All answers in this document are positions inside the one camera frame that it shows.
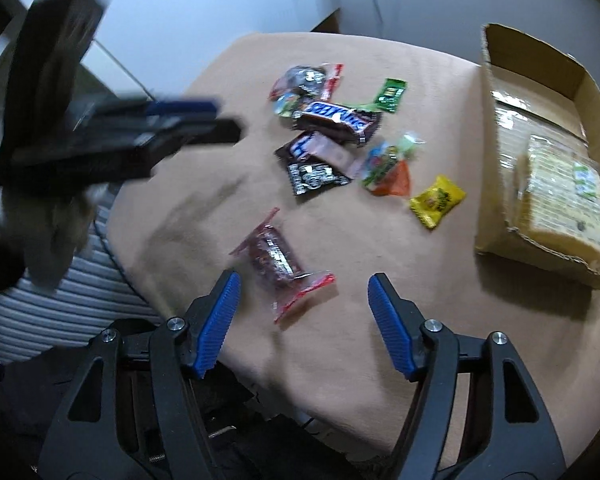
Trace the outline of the left white gloved hand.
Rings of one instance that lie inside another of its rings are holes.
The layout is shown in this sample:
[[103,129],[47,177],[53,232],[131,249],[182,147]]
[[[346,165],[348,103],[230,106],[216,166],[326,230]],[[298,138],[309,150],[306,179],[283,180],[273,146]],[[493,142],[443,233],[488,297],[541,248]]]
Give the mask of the left white gloved hand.
[[35,286],[57,287],[74,255],[87,248],[88,229],[106,192],[106,185],[96,184],[54,202],[0,188],[0,243],[20,252]]

